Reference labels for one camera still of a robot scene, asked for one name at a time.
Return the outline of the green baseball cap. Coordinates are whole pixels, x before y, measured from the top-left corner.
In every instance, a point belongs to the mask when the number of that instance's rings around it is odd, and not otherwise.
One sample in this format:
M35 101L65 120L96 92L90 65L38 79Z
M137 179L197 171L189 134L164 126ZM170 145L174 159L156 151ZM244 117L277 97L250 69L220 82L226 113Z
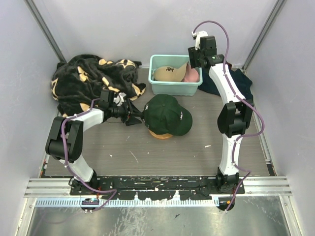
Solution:
M155 95L145 104L143 121L156 135L183 136L189 133L193 124L191 113L168 94Z

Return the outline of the wooden hat stand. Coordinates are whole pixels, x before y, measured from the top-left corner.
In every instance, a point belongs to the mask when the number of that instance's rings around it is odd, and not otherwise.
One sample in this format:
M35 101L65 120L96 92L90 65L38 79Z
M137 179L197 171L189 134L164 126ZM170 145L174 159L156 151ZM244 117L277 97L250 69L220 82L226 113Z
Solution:
M149 133L150 133L153 137L155 137L155 138L157 138L157 139L159 139L159 140L167 140L167 139L173 137L172 134L166 133L166 134L160 134L160 135L159 135L159 134L154 133L154 132L151 131L151 130L149 130Z

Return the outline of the navy blue sweater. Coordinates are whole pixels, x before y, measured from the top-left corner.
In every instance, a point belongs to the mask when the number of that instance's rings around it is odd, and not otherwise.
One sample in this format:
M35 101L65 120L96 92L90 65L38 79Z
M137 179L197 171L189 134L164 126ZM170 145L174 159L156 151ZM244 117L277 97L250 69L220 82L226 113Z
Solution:
M251 92L252 81L239 69L233 70L232 64L226 63L229 68L230 75L237 86L238 90L242 93L246 100L253 100ZM198 89L213 95L220 96L220 93L207 71L202 69L203 82L198 86Z

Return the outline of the black floral fleece blanket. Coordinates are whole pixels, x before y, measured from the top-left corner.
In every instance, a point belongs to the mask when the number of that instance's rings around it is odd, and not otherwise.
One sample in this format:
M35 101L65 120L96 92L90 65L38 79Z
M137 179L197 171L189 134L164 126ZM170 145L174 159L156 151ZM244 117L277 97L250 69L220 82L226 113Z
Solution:
M146 90L146 84L138 82L141 64L129 59L105 60L90 54L58 63L51 79L51 93L58 102L59 113L69 117L87 111L92 100L99 98L105 89L136 100Z

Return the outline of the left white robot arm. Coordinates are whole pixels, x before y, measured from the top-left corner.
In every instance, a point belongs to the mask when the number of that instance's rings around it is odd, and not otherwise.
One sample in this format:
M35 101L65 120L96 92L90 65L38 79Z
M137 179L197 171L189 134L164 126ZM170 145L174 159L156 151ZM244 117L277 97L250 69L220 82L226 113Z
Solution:
M55 117L45 146L46 153L61 162L88 195L98 190L97 174L84 159L83 136L88 129L119 118L126 126L141 124L143 114L123 92L104 90L84 112Z

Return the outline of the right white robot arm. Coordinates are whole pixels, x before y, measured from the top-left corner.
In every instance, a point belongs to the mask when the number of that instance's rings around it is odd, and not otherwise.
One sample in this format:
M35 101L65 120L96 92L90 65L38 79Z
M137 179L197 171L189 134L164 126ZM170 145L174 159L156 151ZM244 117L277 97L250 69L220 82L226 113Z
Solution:
M216 39L207 32L193 33L195 46L188 49L191 67L202 68L213 80L223 102L217 119L222 134L222 158L215 179L216 189L223 194L239 184L238 166L240 146L249 128L253 105L246 100L233 81L223 55L217 54Z

